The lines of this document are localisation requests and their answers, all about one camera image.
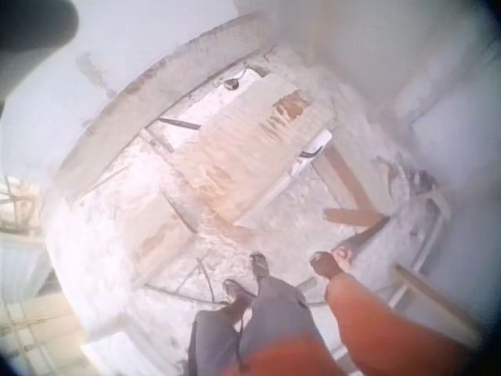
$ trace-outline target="white wall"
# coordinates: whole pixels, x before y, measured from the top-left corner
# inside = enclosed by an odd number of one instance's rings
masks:
[[[99,76],[108,89],[120,92],[176,47],[238,16],[232,0],[74,3],[77,36],[24,79],[7,99],[0,123],[0,172],[39,186],[49,182],[110,101]],[[94,67],[79,68],[77,58],[85,52]]]
[[[432,47],[431,40],[456,22],[461,4],[335,0],[325,36],[326,54],[336,74],[373,103],[380,103],[409,80]]]

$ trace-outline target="leg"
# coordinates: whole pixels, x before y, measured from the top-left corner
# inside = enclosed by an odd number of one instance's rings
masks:
[[[235,361],[238,334],[233,325],[251,306],[252,295],[231,280],[225,281],[225,289],[234,298],[232,304],[217,311],[200,311],[195,318],[198,376],[219,375]]]
[[[242,357],[286,338],[310,337],[323,344],[303,294],[283,280],[256,273],[268,270],[264,255],[252,255],[251,263],[259,295],[252,303],[252,318],[243,330]]]

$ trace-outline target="metal rod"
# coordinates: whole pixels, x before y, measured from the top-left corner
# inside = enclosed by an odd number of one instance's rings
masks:
[[[202,128],[202,126],[199,124],[189,123],[188,121],[182,121],[182,120],[164,119],[162,117],[159,117],[158,121],[160,123],[170,124],[176,127],[192,129],[193,131],[198,131],[200,128]]]

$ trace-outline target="concrete floor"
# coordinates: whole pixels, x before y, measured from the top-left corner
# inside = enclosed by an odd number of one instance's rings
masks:
[[[399,150],[378,127],[366,122],[364,103],[356,92],[342,85],[321,68],[305,68],[301,58],[285,46],[266,56],[255,56],[247,66],[273,71],[307,90],[314,100],[326,103],[336,114],[330,126],[334,137],[344,135],[344,155],[356,155],[358,169],[371,168],[379,181],[366,187],[380,190],[387,183],[386,172],[374,168],[371,161],[378,155],[393,161]],[[241,71],[242,65],[225,72],[222,77],[201,88],[171,109],[182,112],[214,88],[222,78]],[[124,172],[107,184],[69,205],[55,199],[46,216],[47,246],[63,291],[90,338],[100,336],[118,317],[130,316],[159,353],[170,363],[186,358],[191,323],[199,309],[212,305],[162,295],[145,288],[134,290],[132,279],[135,263],[124,249],[121,223],[132,212],[144,206],[158,191],[183,201],[176,187],[174,172],[164,156],[138,136],[119,158],[103,173],[112,174],[124,166]],[[393,185],[393,198],[386,199],[382,212],[395,213],[391,222],[356,259],[351,273],[374,291],[387,298],[391,289],[389,266],[399,261],[410,264],[423,241],[421,227],[426,225],[424,206],[412,202],[405,179],[399,176]],[[355,230],[339,226],[323,218],[323,209],[339,208],[339,197],[333,197],[312,167],[306,168],[265,210],[254,217],[253,229],[221,228],[201,212],[196,242],[184,250],[150,283],[187,297],[211,300],[205,276],[198,269],[202,260],[214,288],[215,300],[224,300],[222,281],[231,277],[255,291],[248,255],[261,251],[269,258],[272,274],[291,284],[314,277],[309,256],[318,250],[330,250]],[[306,294],[309,302],[323,300],[325,282],[317,278],[316,287]],[[326,344],[333,351],[340,345],[336,321],[328,307],[312,308]],[[133,350],[117,345],[114,356],[131,359]]]

